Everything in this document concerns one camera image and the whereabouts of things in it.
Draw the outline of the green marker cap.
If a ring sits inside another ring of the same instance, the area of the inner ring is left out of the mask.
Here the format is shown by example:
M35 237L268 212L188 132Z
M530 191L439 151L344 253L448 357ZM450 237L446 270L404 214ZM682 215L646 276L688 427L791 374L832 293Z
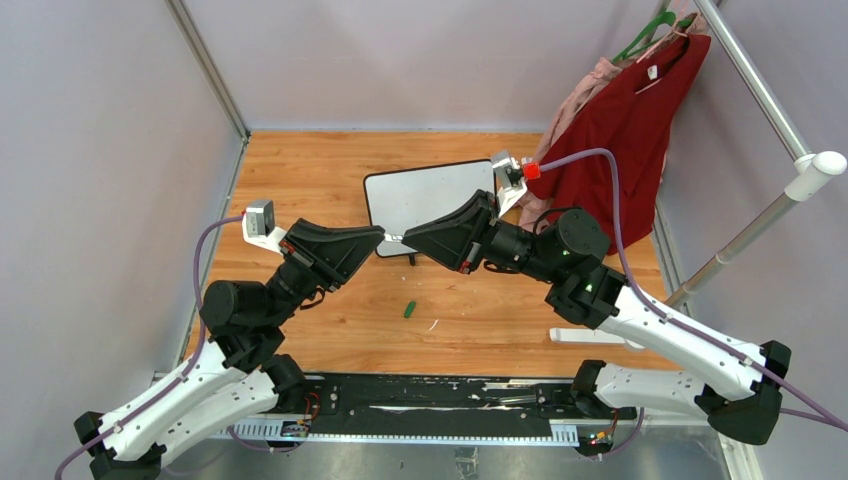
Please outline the green marker cap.
M409 319L409 318L413 315L413 313L414 313L414 311L415 311L415 309L416 309L416 306L417 306L417 302L416 302L416 301L410 301L410 302L407 304L407 306L406 306L406 308L405 308L405 310L404 310L403 317L404 317L405 319Z

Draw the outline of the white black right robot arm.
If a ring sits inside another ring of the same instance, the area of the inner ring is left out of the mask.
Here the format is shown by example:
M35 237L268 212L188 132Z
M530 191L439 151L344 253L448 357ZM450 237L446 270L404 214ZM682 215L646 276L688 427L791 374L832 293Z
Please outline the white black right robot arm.
M568 208L539 233L505 222L479 190L459 209L407 230L403 243L462 273L489 263L549 287L546 302L567 322L618 336L674 362L660 372L583 362L571 403L584 417L646 408L702 418L719 433L765 444L780 416L780 381L791 360L777 341L755 344L718 332L647 295L603 262L610 240L593 216Z

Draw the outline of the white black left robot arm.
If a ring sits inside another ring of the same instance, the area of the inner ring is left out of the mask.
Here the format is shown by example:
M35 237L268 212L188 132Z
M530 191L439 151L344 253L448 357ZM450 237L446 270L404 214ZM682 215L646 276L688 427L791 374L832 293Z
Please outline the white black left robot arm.
M186 450L245 417L275 407L298 411L305 377L277 352L281 327L344 286L385 234L379 226L328 228L304 219L283 229L264 213L220 223L239 223L247 243L282 262L266 282L218 280L197 288L203 328L195 352L124 405L75 421L95 479L155 479Z

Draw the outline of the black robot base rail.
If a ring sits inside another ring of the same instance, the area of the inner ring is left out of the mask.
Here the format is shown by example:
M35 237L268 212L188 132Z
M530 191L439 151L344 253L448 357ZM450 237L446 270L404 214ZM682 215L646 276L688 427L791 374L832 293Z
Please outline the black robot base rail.
M209 389L196 405L151 407L134 432L162 421L145 454L159 466L220 432L262 439L275 448L303 441L549 442L593 455L611 449L610 432L580 437L566 431L568 423L615 424L636 418L641 409L706 420L723 434L734 425L728 402L684 372L587 361L566 380L372 374L307 378L286 361Z

